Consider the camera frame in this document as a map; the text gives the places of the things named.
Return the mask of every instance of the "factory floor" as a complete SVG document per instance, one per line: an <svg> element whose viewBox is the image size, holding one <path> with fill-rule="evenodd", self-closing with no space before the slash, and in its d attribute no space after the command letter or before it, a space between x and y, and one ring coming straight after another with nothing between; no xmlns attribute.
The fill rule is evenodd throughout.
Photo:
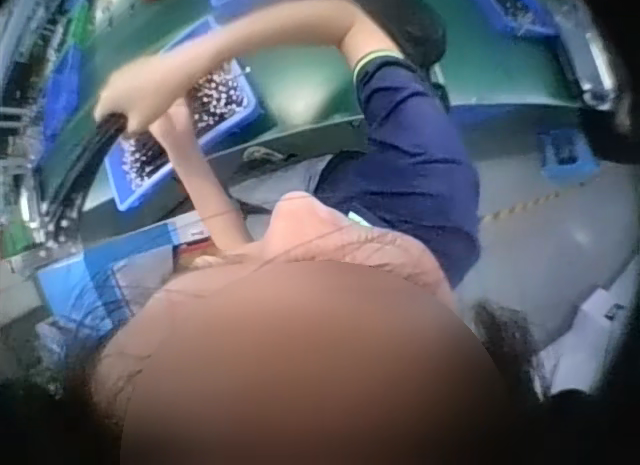
<svg viewBox="0 0 640 465"><path fill-rule="evenodd" d="M551 183L540 172L529 125L465 131L481 177L480 214L487 218L482 258L458 295L463 314L483 298L522 310L544 347L566 332L594 289L608 288L637 253L639 177L635 167L605 163L583 186ZM544 200L529 208L515 207L539 198ZM513 213L496 213L513 207ZM0 327L39 304L29 281L7 273L0 269ZM26 317L31 322L33 314ZM0 329L0 337L7 337L6 330ZM15 362L14 353L0 341L0 370Z"/></svg>

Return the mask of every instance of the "hand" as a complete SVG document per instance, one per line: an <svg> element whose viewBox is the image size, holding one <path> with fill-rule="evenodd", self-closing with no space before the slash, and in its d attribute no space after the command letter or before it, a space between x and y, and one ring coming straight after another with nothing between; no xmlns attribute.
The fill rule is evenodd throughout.
<svg viewBox="0 0 640 465"><path fill-rule="evenodd" d="M180 148L198 147L191 111L184 98L178 99L167 112L149 126L149 132L170 153Z"/></svg>
<svg viewBox="0 0 640 465"><path fill-rule="evenodd" d="M122 113L127 117L129 134L146 131L190 88L181 68L179 55L163 54L139 58L116 70L98 98L96 121L110 113Z"/></svg>

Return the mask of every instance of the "yellow tape line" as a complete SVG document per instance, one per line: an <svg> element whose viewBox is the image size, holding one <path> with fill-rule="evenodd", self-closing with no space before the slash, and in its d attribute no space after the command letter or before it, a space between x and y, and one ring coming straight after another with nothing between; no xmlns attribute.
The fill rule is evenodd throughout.
<svg viewBox="0 0 640 465"><path fill-rule="evenodd" d="M518 204L514 205L511 208L507 208L507 209L504 209L504 210L500 210L498 212L491 213L489 215L485 215L485 216L483 216L481 218L480 225L486 225L486 224L489 224L489 223L498 222L500 220L505 220L505 219L507 219L509 217L512 217L514 215L517 215L519 213L528 212L532 208L538 207L540 205L544 205L545 203L548 203L551 200L555 200L557 198L560 198L562 195L566 195L567 193L569 193L571 191L575 191L578 188L582 188L585 185L586 185L586 183L582 182L582 183L580 183L579 185L577 185L575 187L567 188L565 190L556 190L555 192L550 193L549 195L545 195L544 197L539 197L539 198L536 198L536 199L528 201L528 202L521 202L521 203L518 203Z"/></svg>

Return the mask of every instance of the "green workbench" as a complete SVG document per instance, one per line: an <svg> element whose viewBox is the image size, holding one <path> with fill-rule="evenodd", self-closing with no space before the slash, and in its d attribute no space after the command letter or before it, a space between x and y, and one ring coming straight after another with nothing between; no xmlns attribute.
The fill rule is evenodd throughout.
<svg viewBox="0 0 640 465"><path fill-rule="evenodd" d="M576 106L554 50L548 43L495 33L472 0L425 1L446 21L448 49L440 64L439 78L447 87L454 107L514 104ZM79 140L93 130L95 124L91 110L108 75L142 53L159 50L180 30L212 13L209 0L136 0L132 10L129 13L125 9L113 26L98 30L86 49L81 76L81 108L63 130L55 149L42 166L44 200L62 180L68 164L77 153ZM218 144L216 152L227 150L222 155L228 158L228 150L231 149L235 150L236 157L229 159L228 163L223 158L216 159L218 167L237 167L241 162L238 155L242 155L242 145L250 141L254 145L268 144L270 148L280 150L283 144L295 149L308 147L310 142L322 148L322 143L352 138L353 130L361 128L361 112L353 93L351 73L337 51L330 48L288 48L240 59L251 67L249 79L265 114L242 135ZM108 187L103 170L93 184L89 197L91 207L109 202ZM158 195L162 195L163 200L152 197L141 210L127 214L118 214L111 200L104 205L101 214L108 215L109 219L102 217L90 222L99 222L108 228L107 236L130 231L165 216L174 207L167 203L172 199L180 201L183 197L180 188L171 181ZM90 239L104 238L105 233L91 235Z"/></svg>

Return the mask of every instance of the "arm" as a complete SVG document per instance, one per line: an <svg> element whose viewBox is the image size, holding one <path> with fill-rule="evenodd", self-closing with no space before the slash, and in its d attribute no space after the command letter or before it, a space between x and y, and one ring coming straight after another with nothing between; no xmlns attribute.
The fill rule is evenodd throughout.
<svg viewBox="0 0 640 465"><path fill-rule="evenodd" d="M250 243L242 216L200 150L185 101L176 102L149 129L167 151L215 246L231 251Z"/></svg>
<svg viewBox="0 0 640 465"><path fill-rule="evenodd" d="M109 113L124 113L129 132L141 132L211 70L233 57L281 45L335 46L352 68L371 52L398 50L349 0L287 1L116 71L100 94L95 117L101 120Z"/></svg>

